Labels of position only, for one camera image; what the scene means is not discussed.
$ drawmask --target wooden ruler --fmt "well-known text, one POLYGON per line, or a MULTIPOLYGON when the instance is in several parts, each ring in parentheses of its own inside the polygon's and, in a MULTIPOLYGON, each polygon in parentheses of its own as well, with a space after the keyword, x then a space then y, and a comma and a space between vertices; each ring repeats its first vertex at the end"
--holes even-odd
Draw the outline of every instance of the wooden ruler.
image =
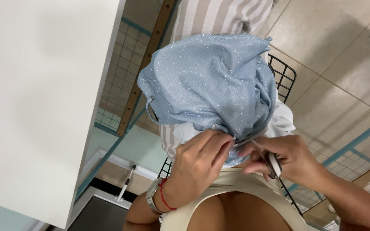
MULTIPOLYGON (((169 20, 169 16, 171 15, 172 10, 174 10, 173 9, 174 3, 175 0, 164 0, 161 7, 161 11, 158 15, 157 22, 155 23, 154 30, 152 31, 151 38, 149 39, 145 55, 143 56, 143 60, 141 62, 141 65, 139 66, 138 74, 144 67, 146 67, 151 62, 152 54, 158 49, 158 44, 160 43, 162 35, 165 31, 166 25, 169 20)), ((136 84, 138 74, 136 75, 135 84, 131 90, 130 97, 128 98, 128 102, 122 115, 121 121, 119 123, 118 130, 116 131, 116 134, 119 137, 123 137, 125 135, 129 120, 132 117, 136 101, 138 100, 141 93, 141 89, 139 89, 138 85, 136 84)))

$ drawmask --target scissors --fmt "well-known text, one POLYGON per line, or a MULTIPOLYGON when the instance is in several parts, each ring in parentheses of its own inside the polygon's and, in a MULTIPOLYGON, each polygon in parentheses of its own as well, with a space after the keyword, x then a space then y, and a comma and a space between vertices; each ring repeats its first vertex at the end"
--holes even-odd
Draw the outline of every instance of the scissors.
MULTIPOLYGON (((252 140, 252 142, 258 147, 257 143, 254 140, 252 140)), ((270 152, 268 150, 262 150, 262 157, 264 158, 265 164, 270 172, 268 176, 272 179, 279 179, 282 172, 282 167, 279 163, 276 153, 270 152)))

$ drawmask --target sparkly garment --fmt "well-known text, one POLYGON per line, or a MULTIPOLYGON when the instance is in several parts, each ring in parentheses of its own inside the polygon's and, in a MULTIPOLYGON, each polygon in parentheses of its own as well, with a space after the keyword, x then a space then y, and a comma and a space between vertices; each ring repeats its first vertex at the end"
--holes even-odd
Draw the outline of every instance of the sparkly garment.
POLYGON ((262 131, 275 107, 275 78, 260 54, 271 38, 197 34, 156 51, 138 86, 158 124, 215 125, 241 142, 262 131))

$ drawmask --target silver wristwatch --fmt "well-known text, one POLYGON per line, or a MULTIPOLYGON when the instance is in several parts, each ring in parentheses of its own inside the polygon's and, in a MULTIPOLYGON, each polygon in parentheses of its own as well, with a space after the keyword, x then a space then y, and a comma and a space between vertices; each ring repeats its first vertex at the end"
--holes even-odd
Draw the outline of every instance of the silver wristwatch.
POLYGON ((151 211, 155 213, 155 215, 158 215, 158 216, 162 215, 162 212, 159 211, 157 207, 155 206, 153 197, 154 197, 155 192, 158 190, 158 185, 161 183, 161 181, 162 181, 162 177, 158 177, 155 181, 153 181, 151 185, 149 186, 146 192, 146 196, 145 196, 146 202, 148 202, 148 205, 151 208, 151 211))

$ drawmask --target black wire chair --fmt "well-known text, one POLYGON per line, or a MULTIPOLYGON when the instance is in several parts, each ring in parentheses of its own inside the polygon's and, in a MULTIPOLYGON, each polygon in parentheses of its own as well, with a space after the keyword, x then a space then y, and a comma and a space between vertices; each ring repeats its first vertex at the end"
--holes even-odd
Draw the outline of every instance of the black wire chair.
MULTIPOLYGON (((268 54, 270 57, 268 66, 271 69, 273 75, 275 76, 275 83, 276 88, 278 89, 278 95, 282 97, 281 101, 284 103, 288 99, 288 96, 291 92, 292 86, 295 83, 296 80, 296 72, 294 69, 292 69, 290 66, 288 66, 286 63, 282 62, 280 59, 276 58, 275 56, 268 54), (281 67, 283 71, 276 70, 274 67, 281 67), (288 76, 287 70, 291 71, 291 76, 288 76)), ((165 159, 164 165, 162 166, 158 177, 168 177, 171 174, 171 168, 172 168, 172 162, 168 158, 165 159)), ((289 193, 288 189, 286 188, 284 182, 279 179, 279 182, 282 184, 281 189, 285 190, 285 197, 289 197, 291 202, 291 205, 295 206, 295 208, 298 210, 298 213, 303 217, 303 214, 301 210, 299 209, 298 205, 292 198, 291 194, 289 193)))

